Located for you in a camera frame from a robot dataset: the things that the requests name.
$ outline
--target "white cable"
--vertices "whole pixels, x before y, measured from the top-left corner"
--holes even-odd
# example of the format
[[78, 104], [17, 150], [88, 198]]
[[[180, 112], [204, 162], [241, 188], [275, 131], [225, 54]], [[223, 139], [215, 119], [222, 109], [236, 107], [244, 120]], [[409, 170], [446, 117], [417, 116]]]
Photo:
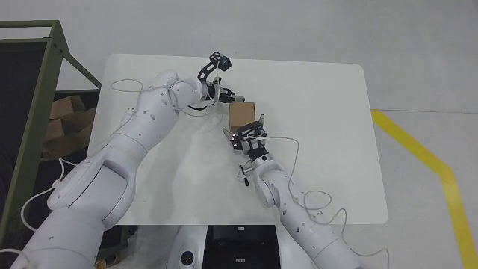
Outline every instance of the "white cable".
[[26, 267], [23, 267], [23, 269], [33, 269], [34, 268], [33, 263], [30, 262], [30, 259], [27, 256], [27, 254], [22, 252], [21, 250], [16, 250], [14, 248], [4, 248], [4, 249], [0, 250], [0, 253], [16, 253], [18, 256], [24, 258], [27, 262]]
[[[269, 136], [269, 137], [257, 137], [256, 140], [266, 140], [266, 139], [286, 139], [286, 140], [292, 140], [294, 141], [296, 144], [297, 144], [297, 151], [296, 151], [296, 156], [295, 156], [295, 159], [294, 159], [294, 165], [292, 166], [292, 171], [291, 171], [291, 175], [289, 176], [289, 181], [288, 181], [288, 189], [289, 189], [289, 194], [291, 195], [293, 201], [298, 205], [300, 206], [301, 208], [305, 209], [307, 211], [307, 213], [309, 213], [310, 211], [319, 211], [323, 208], [326, 208], [328, 205], [330, 205], [332, 203], [332, 196], [330, 194], [328, 194], [327, 192], [325, 191], [320, 191], [320, 190], [312, 190], [312, 191], [307, 191], [305, 192], [304, 194], [304, 205], [301, 205], [299, 203], [299, 198], [294, 196], [292, 194], [292, 191], [291, 191], [291, 180], [292, 180], [292, 176], [294, 175], [294, 172], [295, 172], [295, 169], [296, 169], [296, 163], [297, 163], [297, 157], [299, 156], [299, 150], [300, 150], [300, 143], [298, 140], [292, 138], [292, 137], [283, 137], [283, 136]], [[319, 208], [308, 208], [307, 207], [307, 198], [308, 198], [308, 194], [312, 193], [312, 192], [318, 192], [318, 193], [321, 193], [321, 194], [325, 194], [329, 197], [329, 202], [327, 204], [325, 204], [325, 206], [322, 206], [322, 207], [319, 207]], [[339, 213], [341, 211], [344, 211], [345, 213], [345, 219], [344, 219], [344, 225], [342, 226], [342, 231], [341, 231], [341, 237], [342, 237], [342, 241], [344, 241], [344, 243], [349, 247], [350, 250], [352, 250], [353, 253], [355, 253], [357, 256], [361, 256], [361, 257], [371, 257], [371, 256], [375, 256], [379, 253], [381, 253], [382, 251], [385, 251], [385, 254], [387, 255], [387, 269], [390, 269], [390, 252], [388, 251], [388, 248], [387, 247], [384, 247], [382, 248], [381, 250], [377, 250], [376, 252], [374, 253], [370, 253], [370, 254], [364, 254], [364, 253], [357, 253], [352, 247], [350, 247], [349, 244], [347, 244], [347, 242], [345, 241], [345, 237], [344, 237], [344, 233], [345, 233], [345, 226], [347, 225], [347, 210], [345, 208], [341, 208], [339, 209], [335, 214], [334, 216], [332, 217], [332, 219], [327, 222], [327, 223], [320, 223], [318, 221], [315, 220], [315, 216], [311, 216], [311, 220], [313, 220], [315, 223], [318, 223], [320, 225], [329, 225], [330, 223], [332, 223], [332, 221], [335, 220], [335, 218], [339, 215]]]
[[48, 193], [49, 191], [52, 191], [53, 189], [55, 189], [56, 185], [58, 184], [58, 182], [60, 182], [62, 179], [63, 179], [63, 176], [65, 175], [65, 165], [63, 163], [67, 163], [67, 164], [71, 164], [73, 166], [76, 166], [77, 164], [74, 164], [72, 162], [69, 162], [69, 161], [66, 161], [66, 160], [63, 160], [62, 158], [59, 158], [58, 161], [60, 162], [60, 166], [61, 166], [61, 174], [60, 174], [60, 177], [58, 179], [56, 179], [52, 186], [45, 190], [45, 191], [42, 191], [38, 194], [35, 194], [33, 195], [32, 197], [30, 197], [26, 202], [25, 204], [23, 204], [22, 206], [22, 209], [20, 210], [20, 219], [22, 220], [23, 224], [28, 228], [30, 229], [32, 232], [36, 232], [37, 229], [35, 229], [33, 226], [31, 226], [30, 224], [28, 224], [27, 220], [25, 219], [25, 209], [27, 207], [27, 205], [29, 204], [29, 202], [31, 202], [32, 200], [36, 199], [37, 197], [39, 196], [42, 196], [46, 193]]

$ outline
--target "cardboard box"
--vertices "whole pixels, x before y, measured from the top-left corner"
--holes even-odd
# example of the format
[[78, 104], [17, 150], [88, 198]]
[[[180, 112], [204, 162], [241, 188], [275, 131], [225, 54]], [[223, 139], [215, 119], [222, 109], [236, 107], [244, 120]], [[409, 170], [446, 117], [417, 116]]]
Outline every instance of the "cardboard box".
[[229, 104], [229, 131], [236, 132], [239, 127], [255, 122], [254, 102], [233, 102]]
[[83, 111], [84, 109], [85, 107], [80, 96], [68, 96], [53, 102], [52, 109], [50, 110], [50, 120], [72, 114], [76, 111]]
[[50, 123], [48, 123], [48, 126], [46, 127], [44, 141], [62, 137], [63, 135], [65, 135], [65, 133], [63, 132], [63, 125], [61, 124], [61, 120], [52, 120]]
[[73, 114], [64, 115], [56, 120], [61, 121], [63, 131], [67, 135], [85, 129], [88, 126], [92, 126], [93, 119], [95, 117], [95, 111], [96, 108], [87, 111], [78, 111]]
[[91, 127], [87, 127], [80, 132], [46, 141], [43, 144], [41, 160], [55, 160], [87, 147], [90, 142], [90, 135]]
[[41, 161], [65, 157], [88, 146], [96, 108], [52, 120], [46, 129]]

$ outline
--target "black panel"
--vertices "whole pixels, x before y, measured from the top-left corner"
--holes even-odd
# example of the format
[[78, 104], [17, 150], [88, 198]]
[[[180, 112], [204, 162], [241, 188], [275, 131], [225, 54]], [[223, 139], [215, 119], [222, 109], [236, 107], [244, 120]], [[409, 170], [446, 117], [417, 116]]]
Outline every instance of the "black panel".
[[209, 226], [203, 269], [280, 269], [275, 226]]
[[0, 214], [15, 168], [46, 43], [0, 48]]

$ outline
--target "green metal frame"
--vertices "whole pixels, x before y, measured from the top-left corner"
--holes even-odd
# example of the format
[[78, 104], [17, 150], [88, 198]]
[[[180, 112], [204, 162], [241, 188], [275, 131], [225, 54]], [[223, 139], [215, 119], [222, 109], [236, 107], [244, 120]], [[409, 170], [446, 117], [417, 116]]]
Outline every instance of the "green metal frame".
[[20, 209], [31, 197], [35, 179], [37, 178], [40, 152], [46, 127], [49, 122], [50, 110], [60, 74], [63, 58], [69, 61], [81, 74], [91, 81], [97, 88], [101, 83], [89, 73], [70, 53], [59, 21], [0, 21], [0, 28], [31, 28], [50, 27], [48, 37], [37, 39], [6, 39], [0, 40], [0, 50], [10, 44], [31, 45], [45, 43], [45, 52], [38, 74], [31, 101], [28, 119], [23, 132], [22, 143], [19, 148], [13, 177], [5, 203], [4, 214], [0, 223], [0, 247], [8, 246], [21, 249], [22, 236], [25, 227], [20, 220]]

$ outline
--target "concrete floor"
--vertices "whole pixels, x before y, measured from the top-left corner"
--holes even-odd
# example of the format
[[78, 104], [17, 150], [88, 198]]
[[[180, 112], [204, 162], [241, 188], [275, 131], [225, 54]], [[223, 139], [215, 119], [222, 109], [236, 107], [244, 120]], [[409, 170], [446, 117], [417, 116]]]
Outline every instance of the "concrete floor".
[[[454, 169], [478, 241], [478, 0], [0, 0], [0, 19], [59, 19], [71, 52], [99, 78], [113, 53], [219, 50], [360, 64], [371, 108], [386, 110]], [[44, 31], [0, 29], [0, 37], [37, 35]], [[58, 89], [85, 86], [62, 68]], [[391, 268], [462, 268], [439, 178], [380, 128], [375, 133], [389, 221], [348, 226], [348, 241], [364, 252], [387, 246]], [[134, 240], [123, 268], [164, 267], [167, 253], [156, 252], [170, 241], [155, 239], [172, 228], [151, 229]], [[385, 267], [382, 256], [365, 261]]]

